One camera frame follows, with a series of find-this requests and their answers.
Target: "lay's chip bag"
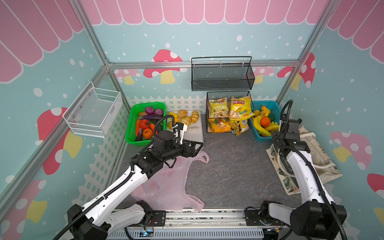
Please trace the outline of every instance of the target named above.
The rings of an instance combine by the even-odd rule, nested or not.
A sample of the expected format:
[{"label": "lay's chip bag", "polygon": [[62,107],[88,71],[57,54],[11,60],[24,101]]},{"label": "lay's chip bag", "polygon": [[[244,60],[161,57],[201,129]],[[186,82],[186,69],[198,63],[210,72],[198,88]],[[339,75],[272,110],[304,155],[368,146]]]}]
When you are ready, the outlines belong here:
[{"label": "lay's chip bag", "polygon": [[229,118],[232,121],[246,120],[255,114],[251,109],[251,97],[245,96],[243,98],[231,98],[231,110],[229,110]]}]

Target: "black metal rack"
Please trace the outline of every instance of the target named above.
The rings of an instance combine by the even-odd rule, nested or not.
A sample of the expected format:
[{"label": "black metal rack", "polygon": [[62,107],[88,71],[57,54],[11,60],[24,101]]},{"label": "black metal rack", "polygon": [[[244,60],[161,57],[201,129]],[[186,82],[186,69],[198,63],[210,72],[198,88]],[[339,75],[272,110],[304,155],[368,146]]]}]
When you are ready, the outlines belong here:
[{"label": "black metal rack", "polygon": [[[249,91],[222,91],[222,92],[207,92],[207,102],[205,106],[205,127],[208,131],[208,119],[209,119],[209,100],[212,99],[220,99],[227,98],[227,101],[231,101],[232,96],[234,98],[243,98],[245,96],[249,96],[251,98],[251,94]],[[254,109],[253,101],[251,98],[251,108]]]},{"label": "black metal rack", "polygon": [[255,81],[251,60],[250,56],[192,58],[192,91],[251,90]]}]

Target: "chip bag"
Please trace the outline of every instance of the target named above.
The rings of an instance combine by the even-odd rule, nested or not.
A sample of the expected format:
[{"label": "chip bag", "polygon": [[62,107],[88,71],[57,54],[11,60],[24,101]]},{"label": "chip bag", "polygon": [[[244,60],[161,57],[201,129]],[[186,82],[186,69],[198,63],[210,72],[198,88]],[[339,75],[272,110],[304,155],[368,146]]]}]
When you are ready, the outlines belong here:
[{"label": "chip bag", "polygon": [[232,121],[246,120],[255,114],[251,109],[251,97],[245,96],[243,98],[231,99],[231,110],[229,111],[229,118]]},{"label": "chip bag", "polygon": [[227,98],[209,100],[209,105],[212,107],[212,111],[210,115],[211,118],[228,116],[229,110],[227,106]]}]

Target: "black wire basket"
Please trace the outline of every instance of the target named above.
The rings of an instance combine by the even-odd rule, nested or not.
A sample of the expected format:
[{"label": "black wire basket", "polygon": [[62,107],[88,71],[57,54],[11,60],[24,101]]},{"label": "black wire basket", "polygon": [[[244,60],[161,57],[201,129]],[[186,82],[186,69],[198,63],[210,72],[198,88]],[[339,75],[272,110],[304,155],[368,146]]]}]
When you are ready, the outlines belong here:
[{"label": "black wire basket", "polygon": [[192,91],[251,90],[255,76],[250,56],[191,59]]}]

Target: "wire basket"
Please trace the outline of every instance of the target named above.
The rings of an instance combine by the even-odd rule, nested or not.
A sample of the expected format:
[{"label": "wire basket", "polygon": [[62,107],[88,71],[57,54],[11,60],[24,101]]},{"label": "wire basket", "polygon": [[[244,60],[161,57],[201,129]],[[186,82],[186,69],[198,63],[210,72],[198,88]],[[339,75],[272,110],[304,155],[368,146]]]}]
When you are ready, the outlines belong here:
[{"label": "wire basket", "polygon": [[120,92],[95,88],[89,82],[63,118],[74,134],[105,137],[121,106]]},{"label": "wire basket", "polygon": [[[231,107],[231,98],[243,98],[249,96],[251,98],[251,94],[249,91],[224,91],[224,92],[207,92],[207,104],[205,106],[205,126],[207,128],[207,132],[210,132],[208,129],[208,121],[209,121],[209,100],[227,98],[228,109]],[[251,98],[251,109],[254,109],[253,101]]]},{"label": "wire basket", "polygon": [[192,58],[192,91],[251,90],[255,81],[251,59],[250,56]]}]

